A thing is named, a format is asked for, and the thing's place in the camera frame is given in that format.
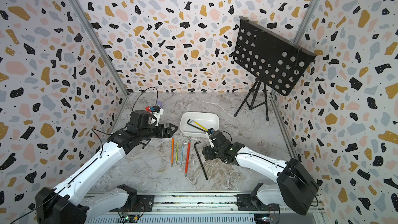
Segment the large black hex key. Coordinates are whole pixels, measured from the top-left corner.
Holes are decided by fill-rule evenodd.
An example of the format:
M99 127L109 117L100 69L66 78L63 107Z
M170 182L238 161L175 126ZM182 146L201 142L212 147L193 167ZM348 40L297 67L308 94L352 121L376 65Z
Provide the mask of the large black hex key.
M197 146L198 146L200 143L201 143L201 141L197 141L197 142L194 143L194 150L195 150L195 153L196 153L197 158L198 158L198 160L199 160L199 164L200 164L200 167L201 167L202 172L203 172L203 174L204 174L204 177L205 177L206 180L208 180L208 176L207 176L206 170L205 170L205 168L204 168L202 159L201 159L200 154L199 154L199 150L198 150L198 148L197 148Z

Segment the thin dark grey hex key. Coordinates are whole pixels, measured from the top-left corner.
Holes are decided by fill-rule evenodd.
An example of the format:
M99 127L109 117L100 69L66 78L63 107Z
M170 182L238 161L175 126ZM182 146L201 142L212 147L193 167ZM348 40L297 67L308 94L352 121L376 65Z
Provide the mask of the thin dark grey hex key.
M190 133L195 133L195 134L198 134L198 133L206 133L206 132L207 132L207 131L204 131L203 129L201 129L199 126L197 126L197 125L194 123L194 121L195 121L195 120L188 119L188 121L187 121L188 132L190 132Z

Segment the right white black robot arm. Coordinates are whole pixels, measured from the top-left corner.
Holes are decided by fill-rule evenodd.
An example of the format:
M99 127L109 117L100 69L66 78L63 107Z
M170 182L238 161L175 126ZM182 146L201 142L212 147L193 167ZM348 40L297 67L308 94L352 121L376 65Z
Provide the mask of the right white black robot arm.
M220 159L225 164L235 164L256 171L278 185L270 193L263 183L251 192L250 204L259 209L263 205L279 204L283 201L291 210L305 216L317 200L318 184L297 159L277 160L253 151L244 144L228 140L223 131L213 128L206 131L210 145L203 148L205 160Z

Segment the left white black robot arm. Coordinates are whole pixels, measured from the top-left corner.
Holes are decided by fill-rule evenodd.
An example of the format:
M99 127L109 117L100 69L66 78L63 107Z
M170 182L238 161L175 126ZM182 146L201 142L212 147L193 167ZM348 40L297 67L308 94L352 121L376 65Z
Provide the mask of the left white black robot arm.
M102 149L72 176L53 189L43 188L35 197L40 224L84 224L107 212L127 212L139 205L137 191L127 185L85 199L92 186L119 160L151 139L169 139L177 131L174 124L160 124L163 109L132 111L125 127L111 134Z

